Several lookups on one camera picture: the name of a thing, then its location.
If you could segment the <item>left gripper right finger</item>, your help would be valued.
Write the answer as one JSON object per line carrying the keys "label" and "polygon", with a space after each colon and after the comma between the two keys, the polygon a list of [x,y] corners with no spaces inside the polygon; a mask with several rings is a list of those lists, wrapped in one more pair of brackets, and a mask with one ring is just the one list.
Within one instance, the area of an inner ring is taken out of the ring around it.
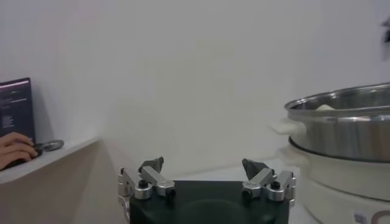
{"label": "left gripper right finger", "polygon": [[265,193],[270,201],[295,201],[296,176],[292,171],[283,170],[276,174],[265,163],[243,159],[242,165],[247,181],[243,182],[242,195],[246,201],[260,198]]}

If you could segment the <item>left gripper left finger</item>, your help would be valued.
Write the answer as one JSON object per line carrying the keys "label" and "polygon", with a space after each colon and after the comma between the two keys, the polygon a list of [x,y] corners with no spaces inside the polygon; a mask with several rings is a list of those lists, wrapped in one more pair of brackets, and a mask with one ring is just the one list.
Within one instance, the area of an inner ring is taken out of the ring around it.
{"label": "left gripper left finger", "polygon": [[131,197],[137,200],[152,198],[153,192],[167,200],[176,196],[176,184],[165,178],[160,172],[164,164],[161,156],[147,160],[137,170],[122,167],[118,174],[118,198],[129,201]]}

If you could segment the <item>person's bare hand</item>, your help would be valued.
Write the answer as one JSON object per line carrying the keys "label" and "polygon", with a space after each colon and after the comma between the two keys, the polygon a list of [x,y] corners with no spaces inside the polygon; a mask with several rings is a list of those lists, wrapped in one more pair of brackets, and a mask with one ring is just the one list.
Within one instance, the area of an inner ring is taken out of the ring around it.
{"label": "person's bare hand", "polygon": [[16,160],[30,161],[38,153],[33,148],[34,143],[27,137],[17,132],[12,132],[1,137],[1,170]]}

